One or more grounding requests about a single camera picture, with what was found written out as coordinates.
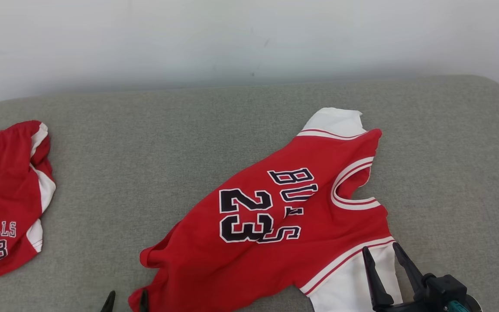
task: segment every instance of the red jersey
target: red jersey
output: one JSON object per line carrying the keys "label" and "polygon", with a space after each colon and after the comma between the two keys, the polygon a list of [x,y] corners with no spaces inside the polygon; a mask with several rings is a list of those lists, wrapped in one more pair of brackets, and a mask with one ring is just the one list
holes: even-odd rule
{"label": "red jersey", "polygon": [[49,136],[38,121],[0,131],[0,275],[42,250],[39,217],[55,191]]}
{"label": "red jersey", "polygon": [[[321,109],[285,148],[232,176],[142,251],[142,265],[160,268],[145,287],[150,310],[227,312],[289,285],[317,312],[370,310],[364,246],[400,300],[386,210],[372,197],[351,199],[382,134],[363,130],[359,116]],[[129,298],[134,311],[142,290]]]}

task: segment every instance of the white sleeve trim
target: white sleeve trim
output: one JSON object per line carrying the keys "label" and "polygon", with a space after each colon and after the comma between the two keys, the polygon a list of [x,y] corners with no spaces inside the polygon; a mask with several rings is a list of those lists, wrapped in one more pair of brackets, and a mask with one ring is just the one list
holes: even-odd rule
{"label": "white sleeve trim", "polygon": [[311,116],[297,136],[352,140],[367,132],[362,127],[361,115],[356,110],[322,108]]}
{"label": "white sleeve trim", "polygon": [[394,243],[393,237],[385,237],[383,239],[376,239],[372,241],[368,241],[366,243],[359,244],[345,253],[339,255],[334,261],[325,266],[317,275],[315,275],[307,284],[301,287],[299,290],[303,292],[306,296],[310,296],[317,290],[323,283],[327,281],[329,276],[333,274],[335,271],[340,269],[344,263],[346,263],[350,258],[359,255],[363,249],[363,247],[367,246],[370,250],[386,247]]}

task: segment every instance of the black clamp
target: black clamp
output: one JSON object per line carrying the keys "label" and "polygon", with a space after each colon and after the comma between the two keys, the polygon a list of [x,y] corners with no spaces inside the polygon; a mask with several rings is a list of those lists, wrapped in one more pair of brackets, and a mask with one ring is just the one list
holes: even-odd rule
{"label": "black clamp", "polygon": [[467,294],[467,287],[447,274],[437,278],[425,275],[415,266],[398,243],[392,245],[401,266],[413,288],[413,302],[394,305],[394,299],[384,289],[375,269],[375,261],[367,247],[363,247],[363,260],[373,311],[376,312],[483,312],[479,303]]}
{"label": "black clamp", "polygon": [[[101,312],[113,312],[116,295],[117,293],[114,290],[109,293],[107,300],[105,300],[105,304],[103,304],[103,308],[101,308]],[[142,297],[140,298],[140,312],[149,312],[149,300],[147,297],[147,290],[145,289],[144,292],[142,292]]]}

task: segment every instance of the red basketball jersey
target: red basketball jersey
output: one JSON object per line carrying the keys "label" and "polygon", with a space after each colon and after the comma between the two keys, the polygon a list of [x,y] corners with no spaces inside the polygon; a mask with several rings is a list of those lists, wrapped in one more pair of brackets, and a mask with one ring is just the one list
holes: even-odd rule
{"label": "red basketball jersey", "polygon": [[39,217],[55,191],[45,124],[29,121],[0,131],[0,275],[42,250]]}
{"label": "red basketball jersey", "polygon": [[[317,312],[370,309],[365,275],[354,274],[363,246],[398,300],[386,210],[372,197],[351,199],[381,136],[359,116],[321,109],[285,148],[232,176],[142,251],[142,265],[160,268],[145,288],[150,310],[227,312],[289,285]],[[141,292],[129,299],[134,311]]]}

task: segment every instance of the gray upholstered surface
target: gray upholstered surface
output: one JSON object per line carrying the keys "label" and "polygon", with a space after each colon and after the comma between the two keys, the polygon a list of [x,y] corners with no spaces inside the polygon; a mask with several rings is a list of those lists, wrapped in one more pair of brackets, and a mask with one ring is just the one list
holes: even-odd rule
{"label": "gray upholstered surface", "polygon": [[[63,95],[0,103],[0,130],[38,119],[57,191],[42,252],[0,277],[0,312],[116,312],[148,284],[139,252],[207,193],[284,144],[321,107],[358,109],[384,136],[369,183],[424,272],[499,311],[499,85],[470,76]],[[402,285],[408,298],[408,286]],[[308,312],[295,288],[246,312]]]}

